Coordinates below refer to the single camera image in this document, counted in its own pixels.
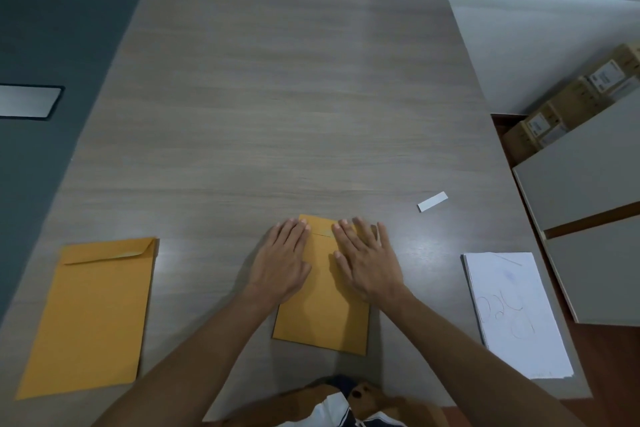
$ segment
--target table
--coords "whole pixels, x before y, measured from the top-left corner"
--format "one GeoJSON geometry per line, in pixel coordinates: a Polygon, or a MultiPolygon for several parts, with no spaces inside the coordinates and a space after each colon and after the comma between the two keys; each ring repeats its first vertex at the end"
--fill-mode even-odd
{"type": "MultiPolygon", "coordinates": [[[[540,384],[589,396],[447,0],[141,0],[0,330],[7,425],[87,425],[127,388],[12,402],[61,245],[160,238],[145,372],[299,213],[384,221],[408,286],[478,341],[460,254],[534,252],[575,370],[540,384]]],[[[272,341],[274,320],[207,418],[336,372],[452,405],[383,314],[366,358],[272,341]]]]}

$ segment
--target person's right arm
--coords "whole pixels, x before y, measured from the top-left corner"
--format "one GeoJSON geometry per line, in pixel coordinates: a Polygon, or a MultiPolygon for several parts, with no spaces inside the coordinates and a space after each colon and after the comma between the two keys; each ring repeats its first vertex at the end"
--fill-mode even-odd
{"type": "Polygon", "coordinates": [[[409,291],[382,223],[381,244],[364,220],[355,223],[364,240],[346,220],[333,227],[344,252],[335,258],[347,282],[409,338],[473,425],[584,427],[558,400],[409,291]]]}

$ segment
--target forearm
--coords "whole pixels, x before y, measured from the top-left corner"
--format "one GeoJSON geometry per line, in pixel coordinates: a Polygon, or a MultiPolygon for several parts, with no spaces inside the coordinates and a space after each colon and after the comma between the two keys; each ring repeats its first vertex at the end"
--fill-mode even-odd
{"type": "Polygon", "coordinates": [[[275,303],[246,289],[137,381],[96,427],[193,426],[202,421],[231,368],[275,303]]]}
{"type": "Polygon", "coordinates": [[[406,287],[381,301],[380,309],[420,351],[473,425],[583,425],[558,400],[422,304],[406,287]]]}

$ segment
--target box label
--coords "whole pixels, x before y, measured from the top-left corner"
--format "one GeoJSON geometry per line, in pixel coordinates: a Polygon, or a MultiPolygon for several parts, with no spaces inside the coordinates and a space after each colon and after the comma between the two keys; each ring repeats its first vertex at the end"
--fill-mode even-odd
{"type": "Polygon", "coordinates": [[[547,119],[541,113],[529,120],[527,126],[535,137],[542,135],[551,128],[551,125],[549,125],[547,119]]]}
{"type": "Polygon", "coordinates": [[[628,94],[633,93],[638,88],[640,88],[640,80],[637,76],[631,76],[627,81],[622,83],[619,87],[617,87],[614,91],[609,95],[613,101],[620,101],[625,98],[628,94]]]}
{"type": "Polygon", "coordinates": [[[613,61],[613,59],[603,64],[599,70],[589,76],[589,81],[593,83],[593,86],[595,86],[600,93],[604,93],[624,79],[625,72],[620,69],[618,63],[613,61]]]}
{"type": "Polygon", "coordinates": [[[560,137],[562,137],[567,132],[568,132],[568,130],[566,130],[566,127],[564,125],[562,125],[562,124],[556,125],[552,130],[550,130],[547,133],[547,135],[545,135],[540,140],[538,140],[538,142],[540,142],[540,145],[543,148],[547,147],[548,145],[551,145],[554,142],[556,142],[556,140],[558,140],[560,137]]]}

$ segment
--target yellow envelope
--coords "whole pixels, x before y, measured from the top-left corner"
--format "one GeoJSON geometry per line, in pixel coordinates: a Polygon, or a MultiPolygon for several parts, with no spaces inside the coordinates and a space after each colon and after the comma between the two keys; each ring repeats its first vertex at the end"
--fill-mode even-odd
{"type": "Polygon", "coordinates": [[[16,399],[136,379],[156,244],[62,249],[16,399]]]}
{"type": "Polygon", "coordinates": [[[333,258],[338,244],[331,226],[336,222],[302,218],[311,225],[303,260],[312,268],[300,292],[278,308],[273,338],[365,356],[369,304],[345,282],[333,258]]]}

